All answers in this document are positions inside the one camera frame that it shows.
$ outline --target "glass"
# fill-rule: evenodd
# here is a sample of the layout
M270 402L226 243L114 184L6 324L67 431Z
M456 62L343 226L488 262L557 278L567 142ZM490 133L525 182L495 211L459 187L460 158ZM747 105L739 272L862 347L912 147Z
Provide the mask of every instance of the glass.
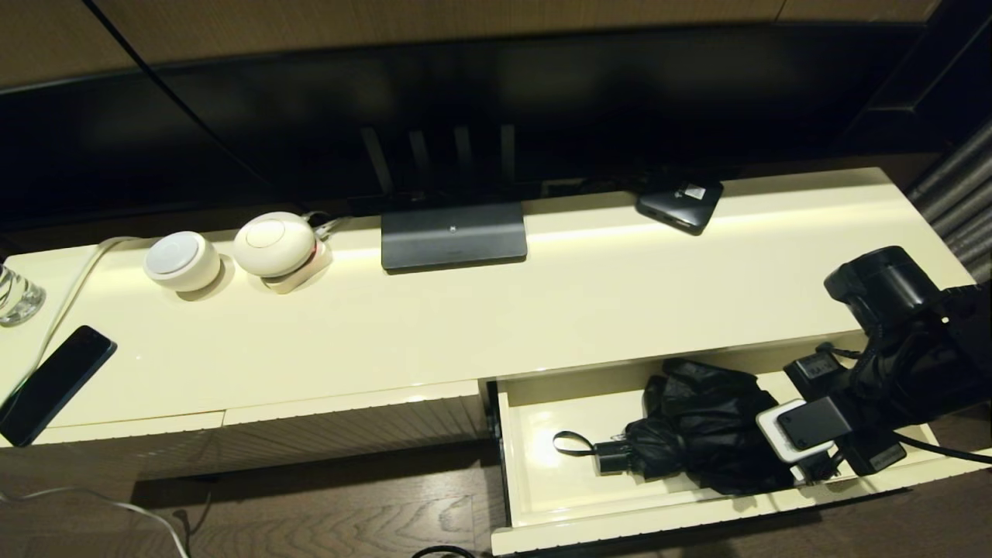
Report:
M38 313L45 289L0 264L0 326L16 326Z

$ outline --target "folded black umbrella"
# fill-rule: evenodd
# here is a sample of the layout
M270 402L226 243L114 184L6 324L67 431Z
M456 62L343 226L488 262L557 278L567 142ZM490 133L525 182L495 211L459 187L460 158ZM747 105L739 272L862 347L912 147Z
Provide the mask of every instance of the folded black umbrella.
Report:
M652 376L644 392L647 416L627 425L621 440L589 444L600 473L632 471L646 480L685 471L703 487L724 494L751 494L794 484L789 466L775 455L755 417L778 402L758 387L758 378L681 358Z

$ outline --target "umbrella strap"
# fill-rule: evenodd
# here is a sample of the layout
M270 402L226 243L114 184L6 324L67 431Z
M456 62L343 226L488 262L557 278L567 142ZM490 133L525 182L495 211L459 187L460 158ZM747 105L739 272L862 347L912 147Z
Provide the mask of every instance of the umbrella strap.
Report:
M561 448L561 447L558 446L558 440L561 439L561 438L565 438L565 439L568 439L568 440L576 440L576 441L581 442L581 443L585 444L586 446L588 446L589 449L588 450L569 450L569 449L566 449L566 448ZM558 432L557 434L555 434L555 436L552 438L552 444L555 445L555 449L556 450L558 450L559 452L561 452L561 453L563 453L563 454L565 454L567 456L594 456L594 455L596 455L596 450L594 449L594 447L592 445L592 442L589 442L589 440L586 439L585 436L582 436L581 434L579 434L577 432L572 432L570 430L562 430L561 432Z

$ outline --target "open drawer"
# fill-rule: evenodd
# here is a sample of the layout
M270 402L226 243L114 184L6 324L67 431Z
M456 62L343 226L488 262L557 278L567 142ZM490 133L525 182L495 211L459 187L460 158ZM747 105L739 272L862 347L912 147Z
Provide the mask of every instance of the open drawer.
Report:
M799 398L782 366L810 354L828 338L683 355L744 370L780 403ZM838 347L864 346L860 333L836 336ZM716 523L904 488L982 469L978 463L906 448L889 469L858 478L844 464L840 475L812 487L752 496L726 496L700 488L686 475L644 482L630 474L598 476L593 458L560 454L552 437L572 430L592 442L623 432L643 417L642 394L662 358L556 371L498 383L509 523L492 535L497 556ZM927 425L903 434L935 444ZM984 453L992 455L992 450Z

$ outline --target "gray curtain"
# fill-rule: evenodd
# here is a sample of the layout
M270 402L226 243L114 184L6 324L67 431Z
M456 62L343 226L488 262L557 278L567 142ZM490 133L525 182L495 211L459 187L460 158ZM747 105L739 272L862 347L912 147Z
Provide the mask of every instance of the gray curtain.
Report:
M906 192L975 281L992 275L992 120Z

